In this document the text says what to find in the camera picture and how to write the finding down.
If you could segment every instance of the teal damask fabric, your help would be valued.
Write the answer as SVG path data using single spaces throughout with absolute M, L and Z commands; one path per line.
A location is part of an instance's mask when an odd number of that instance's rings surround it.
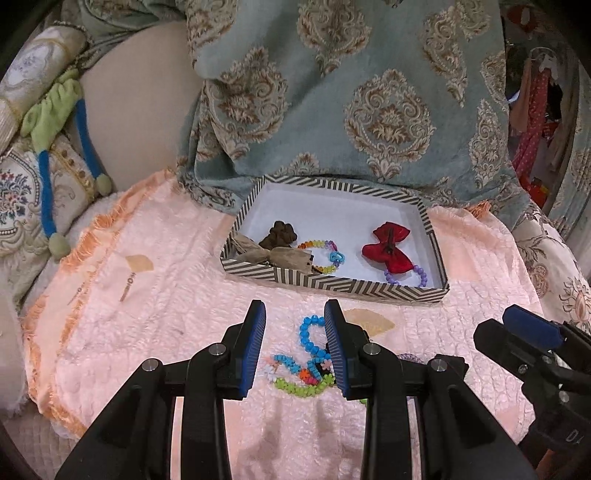
M 288 174 L 489 199 L 509 228 L 528 203 L 507 158 L 496 0 L 85 1 L 110 27 L 186 16 L 205 82 L 178 177 L 198 202 L 236 213 L 256 178 Z

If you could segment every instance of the blue gripper pad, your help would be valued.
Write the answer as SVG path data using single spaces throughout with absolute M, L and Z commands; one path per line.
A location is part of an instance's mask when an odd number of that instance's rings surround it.
M 517 305 L 505 310 L 503 324 L 509 333 L 543 352 L 555 350 L 564 342 L 557 325 Z

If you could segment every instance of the red hair clip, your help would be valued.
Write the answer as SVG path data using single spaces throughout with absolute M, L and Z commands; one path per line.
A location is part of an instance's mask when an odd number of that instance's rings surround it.
M 370 260 L 385 263 L 392 274 L 406 273 L 413 269 L 413 263 L 396 247 L 396 243 L 408 237 L 409 233 L 410 230 L 402 225 L 386 222 L 374 230 L 379 243 L 365 245 L 361 253 Z

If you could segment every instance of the green beads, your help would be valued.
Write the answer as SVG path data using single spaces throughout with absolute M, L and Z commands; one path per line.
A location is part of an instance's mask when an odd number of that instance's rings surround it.
M 275 388 L 278 390 L 284 390 L 285 392 L 300 398 L 320 395 L 327 387 L 332 387 L 334 384 L 335 376 L 333 374 L 323 376 L 318 385 L 304 385 L 302 387 L 295 383 L 288 382 L 285 378 L 279 377 L 275 380 Z

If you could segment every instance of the red polka dot clothing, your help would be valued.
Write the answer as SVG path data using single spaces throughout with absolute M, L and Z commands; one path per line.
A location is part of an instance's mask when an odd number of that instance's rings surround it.
M 529 178 L 538 153 L 538 144 L 545 124 L 546 103 L 548 100 L 548 81 L 550 70 L 538 73 L 531 85 L 530 106 L 528 111 L 527 131 L 521 135 L 519 147 L 513 159 L 513 168 L 517 178 L 526 175 Z

